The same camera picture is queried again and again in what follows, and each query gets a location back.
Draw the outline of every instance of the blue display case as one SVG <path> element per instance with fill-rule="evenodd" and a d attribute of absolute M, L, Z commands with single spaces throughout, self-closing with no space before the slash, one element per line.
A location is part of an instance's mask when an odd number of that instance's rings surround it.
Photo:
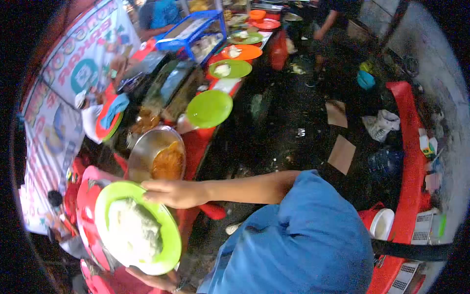
<path fill-rule="evenodd" d="M 219 32 L 211 32 L 211 26 L 217 22 L 219 23 L 217 28 Z M 185 17 L 169 30 L 163 39 L 156 43 L 156 47 L 158 50 L 168 51 L 179 51 L 184 48 L 184 52 L 189 58 L 204 65 L 226 39 L 227 31 L 222 11 L 197 11 Z M 212 41 L 209 46 L 213 46 L 209 52 L 207 44 L 201 44 L 207 40 Z"/>

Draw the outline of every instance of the curry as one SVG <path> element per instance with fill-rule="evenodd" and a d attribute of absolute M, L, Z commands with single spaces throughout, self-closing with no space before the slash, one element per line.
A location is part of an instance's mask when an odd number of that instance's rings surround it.
<path fill-rule="evenodd" d="M 178 142 L 161 150 L 153 159 L 152 178 L 154 180 L 179 180 L 183 170 L 183 153 Z"/>

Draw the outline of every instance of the cardboard piece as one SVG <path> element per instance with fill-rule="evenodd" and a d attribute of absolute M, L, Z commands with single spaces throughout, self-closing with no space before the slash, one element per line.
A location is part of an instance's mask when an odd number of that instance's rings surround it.
<path fill-rule="evenodd" d="M 355 152 L 356 146 L 352 145 L 343 136 L 338 135 L 335 146 L 333 146 L 333 150 L 329 155 L 328 163 L 347 175 Z"/>
<path fill-rule="evenodd" d="M 338 100 L 328 100 L 325 103 L 328 124 L 348 128 L 346 105 Z"/>

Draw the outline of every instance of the green plastic plate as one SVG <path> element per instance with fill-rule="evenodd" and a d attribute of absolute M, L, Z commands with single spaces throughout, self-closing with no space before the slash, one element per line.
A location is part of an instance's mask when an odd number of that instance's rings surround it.
<path fill-rule="evenodd" d="M 114 135 L 114 133 L 117 131 L 117 129 L 118 129 L 118 127 L 119 127 L 119 124 L 120 124 L 121 121 L 122 121 L 122 117 L 123 117 L 123 116 L 124 116 L 124 112 L 121 112 L 121 113 L 119 114 L 119 116 L 117 117 L 116 124 L 115 124 L 114 127 L 110 130 L 110 133 L 109 133 L 106 137 L 104 137 L 104 138 L 102 139 L 103 142 L 108 141 L 108 140 Z"/>
<path fill-rule="evenodd" d="M 215 68 L 219 65 L 222 64 L 228 64 L 230 66 L 230 73 L 226 77 L 222 77 L 216 73 L 214 73 Z M 233 59 L 224 59 L 220 60 L 217 62 L 214 62 L 209 66 L 209 73 L 211 76 L 217 78 L 217 79 L 236 79 L 236 78 L 242 78 L 246 75 L 248 75 L 252 70 L 251 64 L 244 60 L 233 60 Z"/>
<path fill-rule="evenodd" d="M 227 119 L 232 111 L 233 100 L 219 90 L 202 92 L 191 100 L 186 109 L 189 122 L 196 127 L 215 127 Z"/>
<path fill-rule="evenodd" d="M 94 208 L 94 222 L 103 244 L 122 265 L 134 265 L 148 275 L 163 275 L 174 269 L 181 257 L 181 236 L 178 226 L 171 213 L 163 204 L 144 201 L 145 189 L 134 182 L 114 182 L 106 186 L 98 196 Z M 109 209 L 113 201 L 132 198 L 137 204 L 143 205 L 162 225 L 162 252 L 152 262 L 142 262 L 133 257 L 132 252 L 117 246 L 117 240 L 109 234 Z"/>
<path fill-rule="evenodd" d="M 248 33 L 248 38 L 244 39 L 243 41 L 236 41 L 235 37 L 237 36 L 238 33 L 233 33 L 231 34 L 228 38 L 227 41 L 232 44 L 244 44 L 244 45 L 250 45 L 250 44 L 256 44 L 260 43 L 263 41 L 263 35 L 258 33 L 258 32 L 249 32 Z"/>

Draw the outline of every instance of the wet ground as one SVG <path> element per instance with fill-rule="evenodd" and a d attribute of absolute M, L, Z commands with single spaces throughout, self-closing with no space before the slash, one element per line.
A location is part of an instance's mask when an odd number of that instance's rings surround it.
<path fill-rule="evenodd" d="M 368 157 L 387 145 L 401 149 L 401 132 L 391 132 L 386 143 L 380 144 L 369 136 L 361 117 L 376 116 L 383 108 L 396 112 L 396 104 L 380 83 L 371 92 L 358 86 L 355 78 L 362 61 L 354 51 L 343 48 L 335 60 L 325 65 L 324 80 L 315 90 L 305 86 L 308 74 L 292 73 L 289 66 L 282 72 L 260 66 L 261 70 L 251 75 L 256 78 L 246 80 L 238 92 L 233 112 L 218 131 L 198 179 L 317 169 L 357 210 L 368 209 L 378 201 L 395 210 L 400 177 L 373 180 Z M 312 62 L 298 54 L 291 56 L 290 63 L 296 63 L 307 73 L 312 70 Z M 328 124 L 325 102 L 329 99 L 345 103 L 347 129 Z M 338 135 L 356 146 L 347 175 L 327 163 Z M 186 261 L 194 269 L 190 273 L 193 283 L 210 269 L 219 246 L 228 238 L 225 228 L 244 221 L 261 207 L 221 205 L 228 212 L 225 219 L 209 220 L 201 214 L 196 220 Z"/>

